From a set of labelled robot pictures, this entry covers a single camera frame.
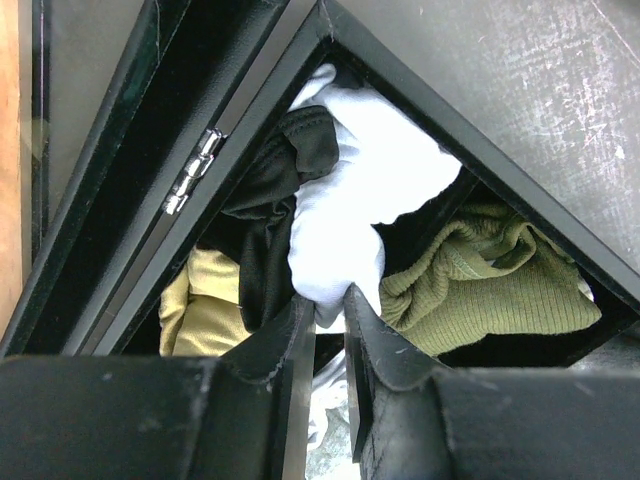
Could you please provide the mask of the white underwear black waistband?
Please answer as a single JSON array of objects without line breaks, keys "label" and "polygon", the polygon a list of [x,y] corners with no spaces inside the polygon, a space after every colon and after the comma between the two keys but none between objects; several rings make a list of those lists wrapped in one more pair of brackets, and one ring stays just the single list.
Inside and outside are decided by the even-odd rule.
[{"label": "white underwear black waistband", "polygon": [[460,162],[377,91],[321,65],[252,159],[224,214],[244,233],[239,300],[256,331],[294,295],[331,326],[356,285],[374,309],[385,248],[377,226],[449,187]]}]

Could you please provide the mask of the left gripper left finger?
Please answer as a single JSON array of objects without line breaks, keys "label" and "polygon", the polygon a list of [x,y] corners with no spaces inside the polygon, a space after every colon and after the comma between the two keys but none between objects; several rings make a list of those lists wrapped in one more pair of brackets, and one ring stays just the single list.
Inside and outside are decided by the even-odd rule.
[{"label": "left gripper left finger", "polygon": [[5,479],[301,479],[314,307],[295,297],[220,358],[1,365]]}]

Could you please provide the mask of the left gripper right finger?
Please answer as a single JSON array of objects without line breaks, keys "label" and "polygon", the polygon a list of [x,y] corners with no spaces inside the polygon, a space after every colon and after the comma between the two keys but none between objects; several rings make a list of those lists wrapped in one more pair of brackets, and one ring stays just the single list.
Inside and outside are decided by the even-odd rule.
[{"label": "left gripper right finger", "polygon": [[365,479],[635,479],[633,370],[452,369],[344,297],[353,461]]}]

